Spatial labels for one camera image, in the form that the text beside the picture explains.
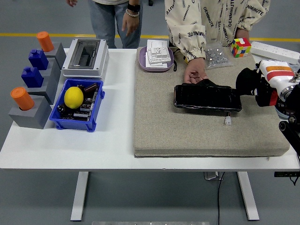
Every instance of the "power strip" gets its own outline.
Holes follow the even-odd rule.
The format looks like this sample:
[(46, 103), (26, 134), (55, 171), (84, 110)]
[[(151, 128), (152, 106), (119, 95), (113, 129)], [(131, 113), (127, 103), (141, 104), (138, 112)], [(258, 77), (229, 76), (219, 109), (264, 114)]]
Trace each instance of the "power strip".
[(300, 58), (299, 52), (278, 48), (256, 41), (251, 43), (250, 52), (267, 58), (288, 62), (290, 64), (298, 64), (298, 60)]
[(300, 172), (274, 172), (274, 177), (300, 177)]

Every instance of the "white electrical box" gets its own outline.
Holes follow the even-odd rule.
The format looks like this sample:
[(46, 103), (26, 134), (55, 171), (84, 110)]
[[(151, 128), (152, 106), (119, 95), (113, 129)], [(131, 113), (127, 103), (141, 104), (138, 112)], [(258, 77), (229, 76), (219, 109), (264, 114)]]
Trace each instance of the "white electrical box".
[(149, 64), (166, 63), (171, 61), (166, 41), (148, 40), (147, 55)]
[(104, 78), (109, 59), (105, 40), (74, 39), (62, 71), (65, 77)]

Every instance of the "yellow floor line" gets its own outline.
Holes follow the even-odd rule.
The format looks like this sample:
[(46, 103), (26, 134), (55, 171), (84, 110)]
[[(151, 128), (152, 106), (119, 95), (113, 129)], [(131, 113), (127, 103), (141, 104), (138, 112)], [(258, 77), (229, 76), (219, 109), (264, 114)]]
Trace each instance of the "yellow floor line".
[[(36, 33), (0, 33), (0, 37), (35, 37)], [(53, 38), (95, 38), (94, 34), (52, 34)], [(167, 35), (141, 35), (144, 39), (169, 39)], [(300, 42), (300, 38), (251, 37), (250, 41)]]

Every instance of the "blue plastic crate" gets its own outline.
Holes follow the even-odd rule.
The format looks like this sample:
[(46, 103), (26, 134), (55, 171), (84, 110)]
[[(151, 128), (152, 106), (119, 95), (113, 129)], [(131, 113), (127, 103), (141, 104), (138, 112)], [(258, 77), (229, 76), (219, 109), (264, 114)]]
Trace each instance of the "blue plastic crate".
[[(77, 85), (88, 87), (94, 83), (97, 83), (99, 85), (99, 90), (89, 121), (61, 119), (60, 112), (57, 110), (57, 106), (64, 103), (64, 97), (66, 91), (70, 87), (76, 87)], [(87, 80), (87, 79), (67, 79), (64, 83), (60, 96), (58, 97), (56, 104), (50, 114), (49, 119), (56, 124), (56, 128), (59, 130), (79, 129), (79, 130), (86, 130), (88, 132), (94, 132), (96, 129), (96, 118), (98, 115), (100, 104), (105, 95), (105, 92), (102, 90), (102, 87), (103, 87), (102, 81)]]

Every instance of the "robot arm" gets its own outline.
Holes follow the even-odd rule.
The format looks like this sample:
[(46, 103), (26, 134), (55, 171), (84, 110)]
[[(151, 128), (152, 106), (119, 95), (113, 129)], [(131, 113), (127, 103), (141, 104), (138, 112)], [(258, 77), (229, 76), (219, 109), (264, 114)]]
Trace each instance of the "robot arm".
[(244, 69), (237, 77), (236, 88), (241, 95), (255, 95), (259, 106), (282, 101), (293, 111), (279, 129), (300, 155), (300, 69), (294, 73), (287, 62), (262, 60), (255, 70)]
[(259, 70), (272, 88), (275, 88), (278, 97), (285, 102), (296, 86), (296, 75), (287, 62), (262, 60)]

